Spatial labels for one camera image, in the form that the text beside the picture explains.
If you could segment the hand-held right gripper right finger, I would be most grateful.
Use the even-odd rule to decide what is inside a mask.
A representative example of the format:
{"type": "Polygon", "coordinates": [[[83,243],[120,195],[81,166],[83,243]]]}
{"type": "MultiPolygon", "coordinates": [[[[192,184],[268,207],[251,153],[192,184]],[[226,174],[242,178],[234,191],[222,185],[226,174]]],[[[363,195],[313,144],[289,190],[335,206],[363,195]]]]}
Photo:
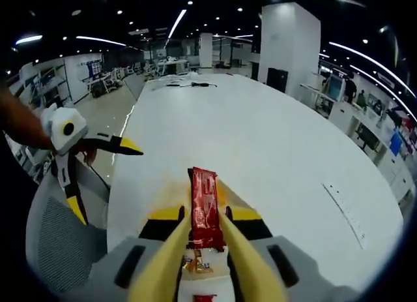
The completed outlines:
{"type": "Polygon", "coordinates": [[[317,262],[283,236],[272,236],[251,208],[224,211],[232,279],[239,301],[322,301],[317,262]]]}

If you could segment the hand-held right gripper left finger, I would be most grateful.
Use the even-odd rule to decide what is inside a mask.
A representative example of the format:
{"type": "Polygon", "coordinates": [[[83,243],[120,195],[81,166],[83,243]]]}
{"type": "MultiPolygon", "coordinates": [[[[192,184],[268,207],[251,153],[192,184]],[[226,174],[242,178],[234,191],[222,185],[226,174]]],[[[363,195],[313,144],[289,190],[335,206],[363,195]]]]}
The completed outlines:
{"type": "Polygon", "coordinates": [[[92,270],[90,301],[127,301],[128,291],[185,217],[185,207],[175,206],[172,219],[149,219],[137,237],[128,237],[108,252],[92,270]]]}

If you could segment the person's left hand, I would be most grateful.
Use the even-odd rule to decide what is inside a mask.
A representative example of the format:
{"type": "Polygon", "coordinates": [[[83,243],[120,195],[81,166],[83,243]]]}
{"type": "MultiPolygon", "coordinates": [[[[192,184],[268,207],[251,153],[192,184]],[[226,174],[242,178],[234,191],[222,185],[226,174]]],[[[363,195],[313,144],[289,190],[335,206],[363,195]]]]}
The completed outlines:
{"type": "Polygon", "coordinates": [[[86,165],[88,166],[92,166],[96,158],[97,149],[91,148],[91,147],[85,147],[81,150],[81,152],[83,153],[83,156],[84,156],[84,163],[86,163],[86,165]]]}

